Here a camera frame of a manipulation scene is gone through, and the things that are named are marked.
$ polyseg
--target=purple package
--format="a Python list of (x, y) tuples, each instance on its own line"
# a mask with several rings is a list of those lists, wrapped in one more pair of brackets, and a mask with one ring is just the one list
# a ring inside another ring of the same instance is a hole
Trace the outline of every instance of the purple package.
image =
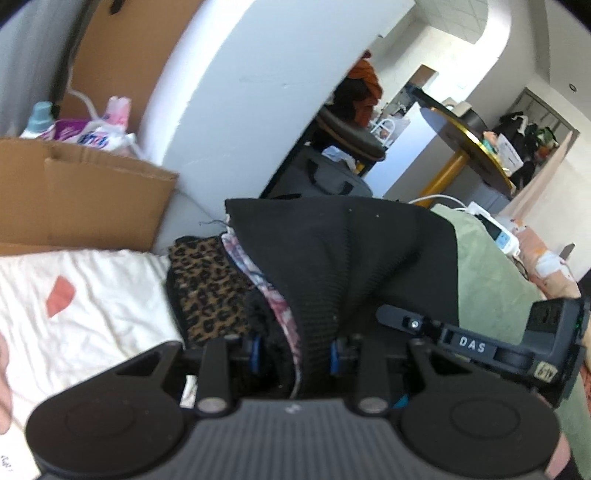
[(55, 140), (76, 143), (78, 135), (84, 130), (89, 120), (63, 119), (56, 121)]

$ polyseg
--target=orange clothing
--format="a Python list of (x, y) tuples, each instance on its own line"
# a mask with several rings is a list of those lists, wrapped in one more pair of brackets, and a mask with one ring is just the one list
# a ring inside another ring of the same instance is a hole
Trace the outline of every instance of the orange clothing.
[(374, 112), (374, 106), (378, 104), (384, 91), (379, 85), (378, 76), (375, 74), (374, 68), (371, 66), (370, 62), (365, 59), (360, 59), (355, 64), (347, 74), (347, 78), (363, 80), (370, 91), (370, 96), (366, 99), (353, 102), (353, 107), (355, 108), (355, 123), (365, 128), (369, 125), (369, 120)]

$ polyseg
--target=white bed sheet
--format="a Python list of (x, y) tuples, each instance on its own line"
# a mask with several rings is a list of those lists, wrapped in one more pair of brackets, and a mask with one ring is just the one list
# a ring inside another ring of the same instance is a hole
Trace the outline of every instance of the white bed sheet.
[(181, 340), (163, 287), (167, 268), (165, 257), (131, 251), (0, 258), (0, 334), (8, 346), (6, 382), (0, 371), (1, 479), (38, 475), (24, 437), (35, 406), (159, 343)]

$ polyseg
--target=round black disc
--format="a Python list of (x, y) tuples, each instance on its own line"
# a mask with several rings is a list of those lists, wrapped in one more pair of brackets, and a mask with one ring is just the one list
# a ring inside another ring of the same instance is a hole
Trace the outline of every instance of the round black disc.
[(33, 412), (27, 442), (41, 466), (66, 478), (120, 478), (146, 471), (177, 445), (183, 417), (166, 393), (131, 377), (101, 390), (58, 395)]
[(560, 436), (558, 421), (524, 391), (429, 393), (409, 403), (401, 429), (430, 464), (471, 478), (510, 478), (544, 470)]

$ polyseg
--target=teal object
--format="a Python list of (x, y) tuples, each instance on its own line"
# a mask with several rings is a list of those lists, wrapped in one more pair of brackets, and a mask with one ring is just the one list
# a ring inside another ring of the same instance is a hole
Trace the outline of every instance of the teal object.
[[(521, 342), (531, 304), (541, 292), (525, 280), (472, 215), (435, 205), (457, 236), (459, 320), (462, 328), (504, 342)], [(556, 410), (581, 476), (591, 479), (591, 416), (579, 375), (570, 397)]]
[(51, 102), (37, 102), (27, 123), (27, 130), (34, 134), (42, 134), (51, 128), (55, 120), (51, 116)]

